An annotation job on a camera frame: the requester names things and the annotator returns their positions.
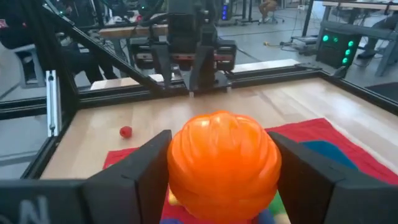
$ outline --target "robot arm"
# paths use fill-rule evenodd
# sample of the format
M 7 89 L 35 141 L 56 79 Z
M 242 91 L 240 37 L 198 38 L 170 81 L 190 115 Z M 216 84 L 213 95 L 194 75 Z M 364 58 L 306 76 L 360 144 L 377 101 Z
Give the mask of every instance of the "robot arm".
M 181 70 L 191 71 L 184 77 L 189 91 L 227 87 L 228 79 L 218 71 L 233 70 L 236 44 L 218 38 L 214 1 L 168 0 L 167 9 L 165 15 L 159 16 L 167 20 L 167 41 L 153 37 L 134 40 L 131 49 L 136 65 L 141 69 L 154 68 L 162 74 L 166 88 L 172 78 L 172 63 Z M 151 27 L 155 20 L 146 22 L 145 26 Z

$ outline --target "red cloth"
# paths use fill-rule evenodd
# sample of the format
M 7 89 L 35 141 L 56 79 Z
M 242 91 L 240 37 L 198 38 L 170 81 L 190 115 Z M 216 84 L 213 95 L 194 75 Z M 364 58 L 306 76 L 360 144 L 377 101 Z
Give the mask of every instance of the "red cloth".
M 266 130 L 283 134 L 298 142 L 324 140 L 333 143 L 358 166 L 360 171 L 387 183 L 398 184 L 398 176 L 393 171 L 380 164 L 364 149 L 344 137 L 324 118 L 286 124 Z
M 365 150 L 349 141 L 346 137 L 335 130 L 324 118 L 286 124 L 276 128 L 268 128 L 266 131 L 283 134 L 284 136 L 298 142 L 324 140 L 333 143 L 338 146 L 362 172 L 390 184 L 398 184 L 398 176 L 395 173 L 384 165 L 378 163 L 378 161 Z M 136 149 L 137 148 L 131 148 L 108 152 L 103 168 L 105 169 L 108 166 L 117 163 Z M 210 224 L 210 222 L 197 220 L 181 206 L 171 206 L 167 201 L 167 197 L 163 207 L 162 219 L 164 218 L 174 218 L 180 220 L 182 223 L 189 224 Z

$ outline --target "wooden tabletop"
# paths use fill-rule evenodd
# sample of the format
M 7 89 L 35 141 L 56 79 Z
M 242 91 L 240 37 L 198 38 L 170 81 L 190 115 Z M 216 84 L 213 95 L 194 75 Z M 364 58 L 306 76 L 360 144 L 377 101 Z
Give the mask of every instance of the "wooden tabletop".
M 353 7 L 360 9 L 378 9 L 385 10 L 389 1 L 367 1 L 357 0 L 353 2 L 341 2 L 340 7 Z M 322 1 L 324 6 L 339 6 L 338 1 Z M 398 11 L 398 5 L 390 6 L 389 10 Z
M 271 64 L 275 63 L 267 62 L 263 66 Z M 164 129 L 176 133 L 193 116 L 216 110 L 249 115 L 264 128 L 326 118 L 348 139 L 398 172 L 398 117 L 314 78 L 238 88 L 231 93 L 195 98 L 180 96 L 81 110 L 42 178 L 87 178 L 102 169 L 109 151 L 139 147 Z M 133 128 L 131 139 L 119 136 L 123 126 Z
M 152 18 L 159 16 L 161 14 L 155 14 Z M 130 19 L 131 22 L 136 21 L 136 15 Z M 112 25 L 115 24 L 113 20 L 111 20 L 108 24 Z M 154 25 L 153 27 L 154 35 L 167 35 L 168 26 L 167 24 L 164 25 Z M 104 28 L 99 30 L 99 34 L 102 37 L 108 39 L 125 39 L 125 38 L 132 38 L 132 37 L 142 37 L 149 35 L 149 28 L 148 27 L 141 27 L 141 26 L 131 26 L 131 27 L 118 27 L 118 28 Z

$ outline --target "orange pumpkin toy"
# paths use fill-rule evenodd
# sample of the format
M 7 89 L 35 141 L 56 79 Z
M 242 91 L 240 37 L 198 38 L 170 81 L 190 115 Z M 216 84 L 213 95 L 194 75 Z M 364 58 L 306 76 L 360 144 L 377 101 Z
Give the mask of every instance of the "orange pumpkin toy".
M 196 116 L 169 146 L 170 189 L 193 216 L 249 220 L 277 191 L 280 152 L 252 118 L 219 111 Z

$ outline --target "metal bracket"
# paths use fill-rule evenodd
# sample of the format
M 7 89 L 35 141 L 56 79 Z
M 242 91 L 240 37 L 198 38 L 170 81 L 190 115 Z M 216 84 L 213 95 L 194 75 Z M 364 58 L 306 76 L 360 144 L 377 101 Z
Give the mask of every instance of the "metal bracket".
M 46 71 L 47 84 L 47 134 L 48 137 L 58 136 L 61 130 L 61 100 L 59 80 L 55 70 Z

